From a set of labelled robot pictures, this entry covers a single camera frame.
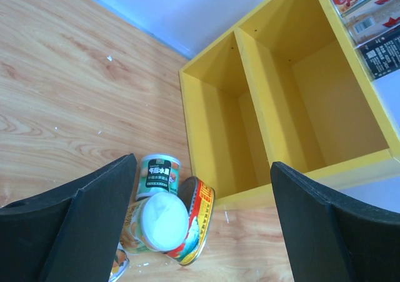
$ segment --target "wood grain surface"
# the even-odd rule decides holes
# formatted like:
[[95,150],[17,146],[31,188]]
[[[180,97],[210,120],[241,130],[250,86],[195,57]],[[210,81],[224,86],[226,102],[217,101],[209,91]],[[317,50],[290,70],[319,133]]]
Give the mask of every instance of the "wood grain surface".
[[[178,69],[186,60],[90,0],[0,0],[0,206],[128,153],[191,174]],[[131,257],[121,282],[292,281],[276,209],[216,211],[182,268]]]

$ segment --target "can lid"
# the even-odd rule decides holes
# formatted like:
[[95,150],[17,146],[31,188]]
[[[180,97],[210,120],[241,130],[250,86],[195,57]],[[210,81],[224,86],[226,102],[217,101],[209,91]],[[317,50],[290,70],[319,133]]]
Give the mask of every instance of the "can lid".
[[146,160],[151,160],[151,159],[166,159],[166,160],[170,160],[172,162],[177,163],[179,165],[179,167],[181,166],[181,162],[177,158],[175,158],[174,156],[168,155],[168,154],[150,154],[150,155],[146,155],[145,157],[142,158],[140,163],[142,163],[143,161],[146,161]]
[[156,193],[146,202],[141,226],[146,241],[157,251],[180,246],[189,229],[189,216],[183,202],[171,193]]

